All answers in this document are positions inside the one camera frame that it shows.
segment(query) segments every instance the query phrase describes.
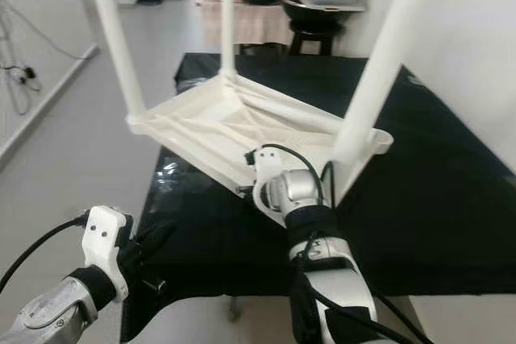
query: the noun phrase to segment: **black stool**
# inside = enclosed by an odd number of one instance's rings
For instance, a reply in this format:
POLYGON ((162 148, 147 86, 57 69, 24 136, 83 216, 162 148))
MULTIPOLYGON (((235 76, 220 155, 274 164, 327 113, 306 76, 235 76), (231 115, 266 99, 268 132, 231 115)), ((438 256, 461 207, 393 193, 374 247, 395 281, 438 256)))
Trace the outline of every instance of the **black stool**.
POLYGON ((337 22, 311 23, 292 20, 290 30, 293 31, 292 44, 290 45, 289 55, 298 56, 301 54, 301 47, 305 40, 321 42, 319 49, 320 56, 330 56, 333 46, 333 38, 344 29, 337 22))

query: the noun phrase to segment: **metal bowl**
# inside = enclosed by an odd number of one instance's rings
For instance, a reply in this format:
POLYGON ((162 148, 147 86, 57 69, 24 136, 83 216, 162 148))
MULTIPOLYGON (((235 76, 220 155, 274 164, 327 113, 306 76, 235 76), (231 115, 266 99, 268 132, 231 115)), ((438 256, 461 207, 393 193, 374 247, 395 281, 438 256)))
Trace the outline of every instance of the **metal bowl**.
POLYGON ((289 18, 296 22, 342 23, 355 12, 331 6, 307 6, 300 0, 280 0, 280 2, 289 18))

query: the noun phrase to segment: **white cylindrical leg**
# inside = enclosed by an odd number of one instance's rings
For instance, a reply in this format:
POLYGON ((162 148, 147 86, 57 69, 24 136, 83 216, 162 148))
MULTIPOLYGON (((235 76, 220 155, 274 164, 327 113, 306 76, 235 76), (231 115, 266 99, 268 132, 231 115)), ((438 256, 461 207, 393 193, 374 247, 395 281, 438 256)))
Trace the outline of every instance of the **white cylindrical leg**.
POLYGON ((356 88, 333 149, 333 159, 352 165, 368 141, 402 65, 425 0, 393 0, 356 88))
POLYGON ((235 71, 235 0, 223 0, 223 15, 222 15, 222 67, 221 74, 230 79, 234 79, 235 71))
POLYGON ((131 54, 123 35, 122 24, 115 0, 95 0, 107 44, 119 78, 130 116, 139 116, 147 110, 136 77, 131 54))

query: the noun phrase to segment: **stool seat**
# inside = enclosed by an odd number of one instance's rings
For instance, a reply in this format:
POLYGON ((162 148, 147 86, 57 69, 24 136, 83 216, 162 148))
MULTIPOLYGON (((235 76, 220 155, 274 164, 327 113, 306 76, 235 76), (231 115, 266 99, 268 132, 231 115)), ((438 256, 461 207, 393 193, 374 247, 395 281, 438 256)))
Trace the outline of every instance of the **stool seat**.
POLYGON ((337 22, 313 23, 293 20, 290 22, 289 26, 290 30, 294 33, 289 50, 289 54, 291 56, 298 56, 301 54, 301 47, 305 40, 321 42, 319 55, 330 56, 333 46, 333 38, 345 30, 344 26, 337 22))

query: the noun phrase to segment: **black tablecloth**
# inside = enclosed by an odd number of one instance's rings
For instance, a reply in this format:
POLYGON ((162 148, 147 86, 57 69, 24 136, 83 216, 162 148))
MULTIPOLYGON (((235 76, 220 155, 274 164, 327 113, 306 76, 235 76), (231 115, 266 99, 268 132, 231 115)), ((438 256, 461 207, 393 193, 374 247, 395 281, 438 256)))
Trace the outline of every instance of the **black tablecloth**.
MULTIPOLYGON (((342 116, 365 60, 237 57, 239 72, 342 116)), ((187 54, 176 81, 212 77, 219 56, 187 54)), ((387 295, 516 292, 514 175, 403 69, 377 127, 395 139, 337 209, 366 280, 387 295)), ((131 287, 122 340, 163 307, 192 296, 285 295, 285 231, 172 152, 162 149, 139 229, 175 219, 150 261, 167 281, 157 296, 131 287)))

